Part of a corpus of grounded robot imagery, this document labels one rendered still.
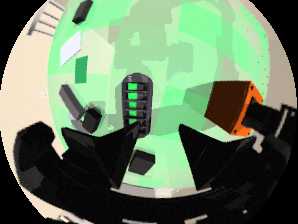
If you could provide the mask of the white flat rectangular sheet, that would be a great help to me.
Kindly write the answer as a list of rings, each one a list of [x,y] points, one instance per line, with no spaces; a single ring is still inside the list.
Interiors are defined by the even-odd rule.
[[[69,37],[69,40],[67,40],[67,43],[63,45],[63,48],[61,49],[61,68],[63,68],[64,64],[67,64],[68,60],[72,59],[73,55],[76,55],[77,51],[80,51],[81,49],[81,30],[78,30],[77,34],[74,34],[71,37]]]

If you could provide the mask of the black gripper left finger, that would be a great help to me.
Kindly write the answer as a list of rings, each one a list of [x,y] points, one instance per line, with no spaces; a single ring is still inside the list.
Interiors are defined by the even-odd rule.
[[[116,129],[108,135],[98,137],[68,127],[61,128],[60,132],[63,133],[67,147],[96,160],[101,171],[112,183],[112,188],[120,189],[130,157],[133,155],[134,145],[140,136],[140,129],[140,120],[137,120],[120,131]]]

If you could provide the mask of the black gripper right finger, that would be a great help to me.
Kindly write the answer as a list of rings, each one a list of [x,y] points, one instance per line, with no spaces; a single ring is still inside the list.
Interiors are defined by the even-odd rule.
[[[197,192],[210,188],[210,181],[216,179],[222,171],[225,171],[227,163],[233,160],[238,152],[254,147],[254,141],[258,136],[223,141],[214,139],[212,136],[204,135],[188,125],[180,124],[178,135],[181,137],[182,147],[185,149],[190,171]]]

